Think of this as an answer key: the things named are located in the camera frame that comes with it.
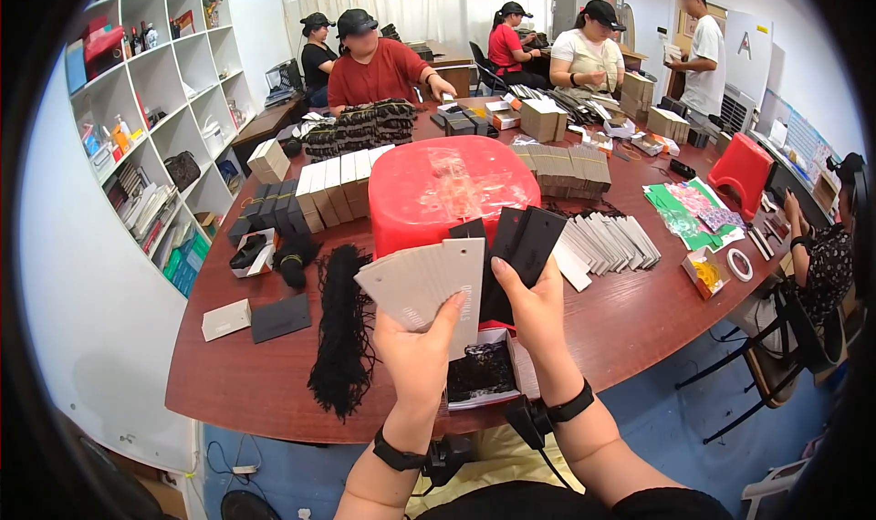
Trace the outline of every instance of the tape roll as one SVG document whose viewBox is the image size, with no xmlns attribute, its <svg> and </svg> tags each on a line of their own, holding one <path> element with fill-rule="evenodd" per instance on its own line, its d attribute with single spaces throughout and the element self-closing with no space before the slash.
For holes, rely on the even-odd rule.
<svg viewBox="0 0 876 520">
<path fill-rule="evenodd" d="M 734 255 L 742 259 L 742 262 L 746 265 L 746 273 L 740 271 L 739 268 L 736 266 L 736 263 L 733 262 Z M 730 270 L 733 271 L 733 274 L 736 275 L 736 277 L 739 278 L 739 280 L 743 283 L 747 283 L 754 276 L 754 269 L 751 268 L 751 261 L 748 259 L 748 256 L 743 254 L 738 249 L 730 249 L 730 251 L 727 252 L 727 265 L 730 266 Z"/>
</svg>

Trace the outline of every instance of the reddish-brown table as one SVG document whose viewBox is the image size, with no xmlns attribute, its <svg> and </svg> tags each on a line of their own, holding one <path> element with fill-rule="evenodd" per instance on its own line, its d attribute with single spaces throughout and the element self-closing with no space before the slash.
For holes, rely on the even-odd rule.
<svg viewBox="0 0 876 520">
<path fill-rule="evenodd" d="M 472 108 L 483 107 L 496 98 L 461 99 Z M 435 104 L 426 105 L 433 111 Z M 429 113 L 420 114 L 414 138 L 443 135 Z M 499 139 L 510 142 L 520 130 L 505 130 Z M 566 133 L 566 142 L 580 142 L 580 136 Z M 705 176 L 717 159 L 709 146 L 697 150 L 682 146 L 679 157 Z M 293 161 L 288 177 L 297 177 L 304 157 Z M 620 383 L 665 359 L 715 325 L 774 270 L 787 246 L 766 262 L 750 240 L 734 243 L 751 260 L 754 278 L 743 283 L 736 278 L 709 301 L 703 300 L 684 272 L 681 262 L 687 253 L 682 241 L 673 237 L 657 211 L 642 194 L 643 185 L 659 184 L 666 177 L 658 168 L 668 161 L 661 157 L 626 162 L 612 157 L 609 162 L 612 186 L 605 199 L 624 213 L 635 216 L 648 233 L 662 261 L 653 270 L 627 271 L 595 276 L 585 291 L 575 293 L 565 284 L 565 330 L 578 367 L 593 389 L 600 391 Z M 203 313 L 248 297 L 250 305 L 261 307 L 292 295 L 279 274 L 235 278 L 228 261 L 235 249 L 225 233 L 242 210 L 242 200 L 252 196 L 257 181 L 244 185 L 235 206 L 213 241 L 201 273 L 194 283 L 173 351 L 167 379 L 165 405 L 180 414 L 206 423 L 271 438 L 305 442 L 369 442 L 395 401 L 388 373 L 378 363 L 371 388 L 358 411 L 342 423 L 313 401 L 307 387 L 316 358 L 317 327 L 323 316 L 316 289 L 315 268 L 308 268 L 308 295 L 313 326 L 258 345 L 249 329 L 221 339 L 204 341 Z M 580 208 L 574 201 L 561 201 L 564 208 Z M 319 233 L 325 241 L 323 253 L 347 242 L 373 251 L 370 221 L 358 219 Z M 726 264 L 726 254 L 717 256 Z M 501 406 L 439 416 L 434 433 L 464 433 L 505 423 Z"/>
</svg>

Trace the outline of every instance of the red stool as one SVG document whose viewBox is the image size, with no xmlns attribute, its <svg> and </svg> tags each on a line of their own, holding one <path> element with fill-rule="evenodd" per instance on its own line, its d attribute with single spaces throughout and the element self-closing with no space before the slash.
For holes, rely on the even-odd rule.
<svg viewBox="0 0 876 520">
<path fill-rule="evenodd" d="M 757 142 L 737 132 L 727 150 L 709 172 L 709 184 L 730 186 L 739 194 L 742 217 L 754 218 L 761 204 L 761 193 L 767 184 L 772 157 Z"/>
<path fill-rule="evenodd" d="M 496 234 L 502 207 L 540 207 L 542 194 L 508 146 L 484 136 L 408 143 L 380 156 L 368 181 L 374 257 L 434 244 L 448 229 L 484 219 Z"/>
</svg>

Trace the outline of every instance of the black chair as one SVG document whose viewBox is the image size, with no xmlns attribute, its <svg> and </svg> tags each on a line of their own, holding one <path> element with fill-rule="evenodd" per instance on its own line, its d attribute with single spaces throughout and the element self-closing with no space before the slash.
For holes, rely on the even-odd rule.
<svg viewBox="0 0 876 520">
<path fill-rule="evenodd" d="M 794 393 L 797 376 L 805 369 L 815 374 L 838 365 L 845 340 L 842 307 L 835 309 L 825 322 L 816 328 L 809 321 L 788 280 L 782 280 L 770 293 L 775 299 L 776 318 L 769 326 L 758 335 L 746 338 L 742 347 L 702 372 L 684 382 L 675 383 L 675 388 L 678 390 L 718 371 L 740 356 L 746 359 L 753 382 L 746 387 L 745 392 L 748 393 L 751 388 L 757 387 L 761 401 L 728 426 L 704 438 L 703 444 L 721 438 L 764 406 L 775 409 L 785 404 Z M 797 347 L 793 351 L 788 350 L 788 328 L 794 331 L 794 338 L 797 339 Z M 776 330 L 782 333 L 782 358 L 775 358 L 760 347 L 761 341 Z M 735 328 L 720 340 L 724 341 L 738 331 L 739 328 Z"/>
<path fill-rule="evenodd" d="M 484 52 L 474 41 L 469 41 L 469 45 L 471 46 L 471 55 L 475 57 L 477 78 L 490 89 L 490 95 L 507 93 L 508 85 L 496 75 L 496 66 L 484 56 Z"/>
</svg>

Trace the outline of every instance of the woman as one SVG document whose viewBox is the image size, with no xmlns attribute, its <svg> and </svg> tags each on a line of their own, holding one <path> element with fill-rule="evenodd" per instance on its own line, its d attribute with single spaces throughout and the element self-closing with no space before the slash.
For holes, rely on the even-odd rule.
<svg viewBox="0 0 876 520">
<path fill-rule="evenodd" d="M 431 88 L 435 99 L 442 93 L 456 96 L 452 85 L 429 67 L 416 52 L 394 39 L 379 37 L 378 21 L 361 9 L 345 10 L 337 19 L 341 57 L 328 77 L 328 109 L 336 117 L 347 106 L 387 98 L 416 101 L 412 85 Z"/>
<path fill-rule="evenodd" d="M 312 108 L 325 108 L 329 104 L 329 74 L 334 67 L 337 55 L 327 45 L 329 21 L 323 13 L 313 13 L 302 18 L 304 28 L 301 35 L 308 42 L 301 49 L 301 66 L 304 67 L 304 80 L 308 85 L 305 92 L 308 105 Z"/>
<path fill-rule="evenodd" d="M 575 29 L 564 31 L 553 43 L 551 83 L 577 99 L 613 93 L 624 82 L 624 56 L 611 38 L 625 30 L 610 3 L 589 1 L 578 13 Z"/>
<path fill-rule="evenodd" d="M 542 399 L 548 407 L 563 406 L 567 420 L 553 424 L 553 433 L 587 492 L 543 482 L 506 482 L 468 492 L 417 517 L 729 519 L 715 499 L 686 489 L 636 455 L 620 437 L 605 405 L 589 392 L 563 336 L 563 277 L 553 256 L 531 290 L 501 259 L 494 257 L 490 263 L 511 301 L 517 338 L 531 356 Z M 410 464 L 404 459 L 400 463 L 398 454 L 427 452 L 447 384 L 448 346 L 464 301 L 464 292 L 452 296 L 424 334 L 404 332 L 378 310 L 374 343 L 395 385 L 396 404 L 376 435 L 379 448 L 372 442 L 350 471 L 335 518 L 403 516 L 419 475 L 410 464 L 422 458 L 408 456 Z"/>
<path fill-rule="evenodd" d="M 487 57 L 496 66 L 496 75 L 507 85 L 526 85 L 529 88 L 549 88 L 548 82 L 536 73 L 523 71 L 522 62 L 530 62 L 542 55 L 538 49 L 532 49 L 529 54 L 523 52 L 523 45 L 531 43 L 535 34 L 531 33 L 520 41 L 520 36 L 514 28 L 520 26 L 523 17 L 532 15 L 523 10 L 520 3 L 509 1 L 496 11 L 493 27 L 490 31 L 490 42 L 487 45 Z"/>
<path fill-rule="evenodd" d="M 809 225 L 800 211 L 800 203 L 794 193 L 785 194 L 785 217 L 791 224 L 791 258 L 794 263 L 794 290 L 809 322 L 813 326 L 824 323 L 849 292 L 854 283 L 851 272 L 851 225 L 854 219 L 852 202 L 855 191 L 855 173 L 864 169 L 864 159 L 850 153 L 836 170 L 842 186 L 839 189 L 839 218 L 841 223 L 831 228 L 815 229 Z M 775 319 L 776 311 L 772 296 L 759 299 L 747 297 L 734 309 L 727 319 L 753 338 Z M 794 333 L 788 332 L 788 351 L 797 347 Z M 782 333 L 779 330 L 768 335 L 760 343 L 761 348 L 776 358 L 781 358 Z"/>
</svg>

